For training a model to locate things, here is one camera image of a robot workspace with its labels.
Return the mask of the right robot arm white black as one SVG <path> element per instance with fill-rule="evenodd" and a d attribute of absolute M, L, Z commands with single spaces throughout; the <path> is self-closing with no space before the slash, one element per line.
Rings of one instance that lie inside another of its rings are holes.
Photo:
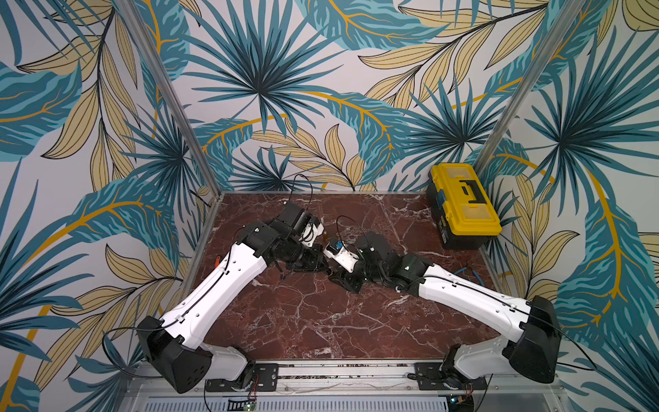
<path fill-rule="evenodd" d="M 424 257 L 400 256 L 374 232 L 362 235 L 353 247 L 334 238 L 324 256 L 339 267 L 331 280 L 349 292 L 376 283 L 452 308 L 498 333 L 481 343 L 451 347 L 434 376 L 441 386 L 458 389 L 494 374 L 518 374 L 541 384 L 554 381 L 561 337 L 550 300 L 500 294 Z"/>

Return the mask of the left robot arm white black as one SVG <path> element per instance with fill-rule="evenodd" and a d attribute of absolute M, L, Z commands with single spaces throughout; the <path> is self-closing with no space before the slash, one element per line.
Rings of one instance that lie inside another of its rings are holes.
<path fill-rule="evenodd" d="M 272 264 L 292 272 L 323 272 L 328 264 L 317 238 L 324 226 L 307 209 L 287 202 L 267 221 L 240 228 L 228 254 L 173 309 L 147 317 L 137 326 L 146 361 L 177 393 L 192 390 L 205 378 L 246 387 L 253 363 L 235 347 L 205 343 L 210 328 L 238 294 Z"/>

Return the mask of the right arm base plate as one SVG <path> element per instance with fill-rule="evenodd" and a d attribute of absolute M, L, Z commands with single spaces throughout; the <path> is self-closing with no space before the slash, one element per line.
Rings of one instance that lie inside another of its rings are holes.
<path fill-rule="evenodd" d="M 468 379 L 441 362 L 416 362 L 414 376 L 420 391 L 480 391 L 487 387 L 485 378 Z"/>

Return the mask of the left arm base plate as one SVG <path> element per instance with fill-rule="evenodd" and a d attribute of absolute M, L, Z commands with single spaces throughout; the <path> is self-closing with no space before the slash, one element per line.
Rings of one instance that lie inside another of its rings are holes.
<path fill-rule="evenodd" d="M 237 379 L 207 379 L 204 389 L 211 393 L 274 392 L 279 369 L 276 363 L 249 363 Z"/>

